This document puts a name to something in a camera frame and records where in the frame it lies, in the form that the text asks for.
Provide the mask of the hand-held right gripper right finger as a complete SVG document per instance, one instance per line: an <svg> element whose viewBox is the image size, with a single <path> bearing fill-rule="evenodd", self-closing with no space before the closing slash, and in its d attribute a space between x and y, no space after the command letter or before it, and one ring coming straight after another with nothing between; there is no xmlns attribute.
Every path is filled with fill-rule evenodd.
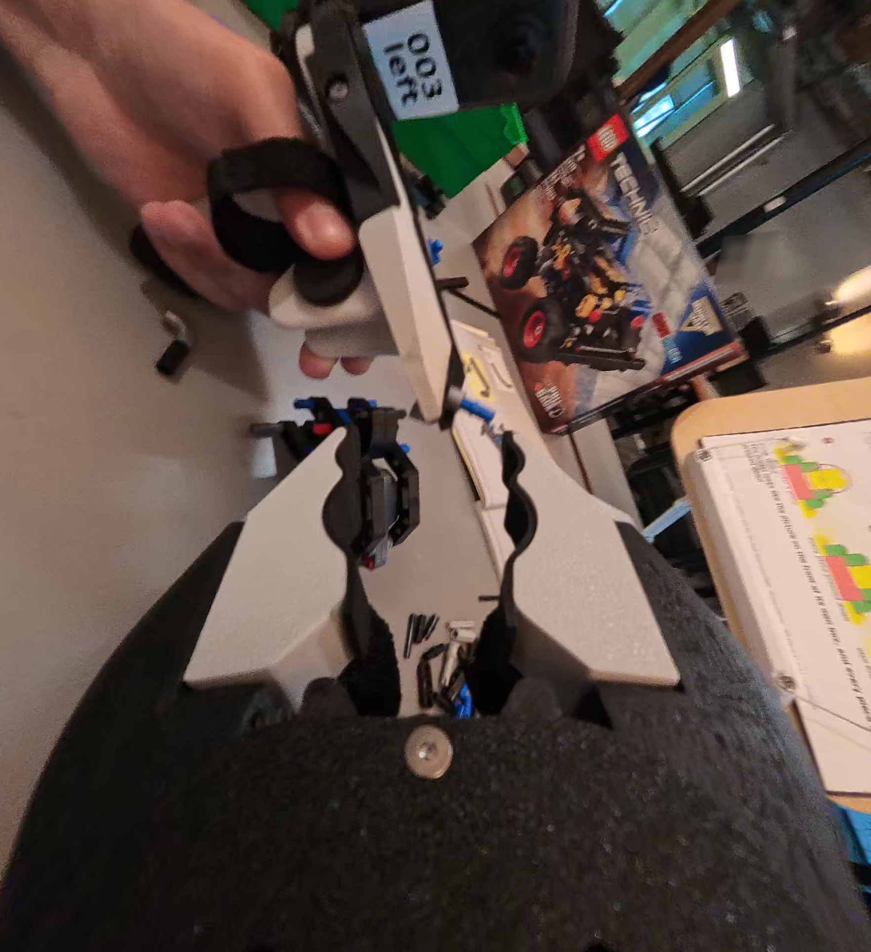
<svg viewBox="0 0 871 952"><path fill-rule="evenodd" d="M602 685L680 684L611 508L521 434L504 433L501 456L513 543L501 607L516 672L546 682L563 708Z"/></svg>

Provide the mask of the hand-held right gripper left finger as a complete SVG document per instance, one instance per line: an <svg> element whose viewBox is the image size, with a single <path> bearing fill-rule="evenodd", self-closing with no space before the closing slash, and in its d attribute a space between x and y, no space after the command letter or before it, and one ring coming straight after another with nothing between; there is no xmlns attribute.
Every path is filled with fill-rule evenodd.
<svg viewBox="0 0 871 952"><path fill-rule="evenodd" d="M293 708L356 655L343 609L363 534L359 432L335 428L248 515L183 681L265 684Z"/></svg>

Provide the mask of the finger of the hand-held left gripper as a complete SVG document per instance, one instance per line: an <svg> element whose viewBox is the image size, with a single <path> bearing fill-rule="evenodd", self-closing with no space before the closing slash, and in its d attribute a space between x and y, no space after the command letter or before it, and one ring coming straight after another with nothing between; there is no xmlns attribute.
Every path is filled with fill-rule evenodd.
<svg viewBox="0 0 871 952"><path fill-rule="evenodd" d="M414 206L403 201L378 212L358 238L417 413L448 430L464 374Z"/></svg>

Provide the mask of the black blue lego model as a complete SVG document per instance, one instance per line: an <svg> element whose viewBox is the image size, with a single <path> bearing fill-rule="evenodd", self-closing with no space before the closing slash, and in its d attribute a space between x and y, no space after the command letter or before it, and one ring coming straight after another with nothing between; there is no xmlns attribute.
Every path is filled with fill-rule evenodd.
<svg viewBox="0 0 871 952"><path fill-rule="evenodd" d="M360 529L349 548L367 569L385 565L392 547L405 541L420 523L418 470L409 457L409 445L398 437L406 412L361 397L348 398L344 406L334 406L326 397L301 398L293 405L309 413L309 418L253 422L249 434L258 441L270 441L276 478L281 480L335 431L354 429L359 447Z"/></svg>

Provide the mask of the pile of small lego pieces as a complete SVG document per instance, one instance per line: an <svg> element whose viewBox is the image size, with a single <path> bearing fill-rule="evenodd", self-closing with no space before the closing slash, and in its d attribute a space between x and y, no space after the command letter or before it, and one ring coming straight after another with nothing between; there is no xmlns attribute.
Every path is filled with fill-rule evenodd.
<svg viewBox="0 0 871 952"><path fill-rule="evenodd" d="M468 669L479 641L475 621L413 613L395 647L401 679L399 716L472 719Z"/></svg>

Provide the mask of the long thin black lego axle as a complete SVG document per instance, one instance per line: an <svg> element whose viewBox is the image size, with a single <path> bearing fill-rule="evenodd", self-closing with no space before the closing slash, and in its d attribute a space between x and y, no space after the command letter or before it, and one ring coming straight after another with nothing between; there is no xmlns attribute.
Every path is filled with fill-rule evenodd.
<svg viewBox="0 0 871 952"><path fill-rule="evenodd" d="M481 303L481 302L475 300L474 298L472 298L471 296L469 296L469 295L466 294L465 292L462 292L461 290L458 290L458 289L449 289L449 290L448 290L448 293L451 294L451 295L452 295L453 297L455 297L456 299L458 299L459 301L462 301L463 303L466 303L466 304L468 304L469 306L472 306L472 307L478 309L480 312L489 315L490 317L494 318L495 320L498 320L498 321L501 320L501 316L498 314L498 312L497 312L493 307L490 307L490 306L488 306L488 305L486 305L486 304L484 304L484 303Z"/></svg>

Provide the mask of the lego instruction booklet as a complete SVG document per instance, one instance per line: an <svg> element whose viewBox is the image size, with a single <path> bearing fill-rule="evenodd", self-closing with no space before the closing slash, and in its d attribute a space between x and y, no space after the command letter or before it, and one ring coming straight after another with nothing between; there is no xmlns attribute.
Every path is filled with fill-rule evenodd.
<svg viewBox="0 0 871 952"><path fill-rule="evenodd" d="M458 320L451 320L450 326L464 371L462 403L491 414L488 420L485 415L460 407L453 416L453 439L478 501L486 508L496 508L508 498L502 478L503 433L523 436L546 456L548 447L517 386L517 374L508 368L496 340L486 331Z"/></svg>

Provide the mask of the lego set box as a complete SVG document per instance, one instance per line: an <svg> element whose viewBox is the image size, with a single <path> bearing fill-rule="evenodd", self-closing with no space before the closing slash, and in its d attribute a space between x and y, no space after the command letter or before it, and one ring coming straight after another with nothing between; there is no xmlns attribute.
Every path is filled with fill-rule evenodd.
<svg viewBox="0 0 871 952"><path fill-rule="evenodd" d="M747 355L624 113L569 150L472 248L545 433Z"/></svg>

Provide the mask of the person's left hand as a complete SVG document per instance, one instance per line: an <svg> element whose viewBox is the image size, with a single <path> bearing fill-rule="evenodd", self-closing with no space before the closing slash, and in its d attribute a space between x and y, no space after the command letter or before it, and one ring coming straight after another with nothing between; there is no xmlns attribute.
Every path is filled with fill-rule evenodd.
<svg viewBox="0 0 871 952"><path fill-rule="evenodd" d="M198 203L225 150L310 138L273 54L176 1L0 1L0 45L183 282L268 312L275 278L230 259Z"/></svg>

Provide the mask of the green plastic bin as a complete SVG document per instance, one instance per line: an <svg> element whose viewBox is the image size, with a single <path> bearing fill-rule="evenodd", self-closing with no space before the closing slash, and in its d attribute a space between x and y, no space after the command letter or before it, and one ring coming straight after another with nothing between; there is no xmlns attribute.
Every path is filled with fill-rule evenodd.
<svg viewBox="0 0 871 952"><path fill-rule="evenodd" d="M517 103L541 65L543 20L529 2L354 2L370 49L439 31L434 54L409 54L414 65L433 59L432 88L450 79L449 98L435 106L394 110L394 144L407 162L446 197L459 194L526 134Z"/></svg>

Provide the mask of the white metal stand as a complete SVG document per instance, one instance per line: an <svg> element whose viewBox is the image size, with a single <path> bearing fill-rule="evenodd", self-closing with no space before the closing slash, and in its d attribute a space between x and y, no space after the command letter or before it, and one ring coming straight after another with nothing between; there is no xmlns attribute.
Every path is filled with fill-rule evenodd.
<svg viewBox="0 0 871 952"><path fill-rule="evenodd" d="M659 536L690 514L690 500L685 495L677 498L666 510L643 527L643 538L654 543Z"/></svg>

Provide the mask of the wooden display board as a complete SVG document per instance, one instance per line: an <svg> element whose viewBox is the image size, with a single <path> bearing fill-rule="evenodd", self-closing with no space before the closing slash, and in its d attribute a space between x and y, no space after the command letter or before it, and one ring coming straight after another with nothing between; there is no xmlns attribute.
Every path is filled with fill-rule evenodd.
<svg viewBox="0 0 871 952"><path fill-rule="evenodd" d="M719 518L698 483L700 464L692 459L706 438L869 419L871 376L704 400L674 422L670 438L674 461L727 627L759 667L764 655L747 633L745 611L734 598L740 579L718 541Z"/></svg>

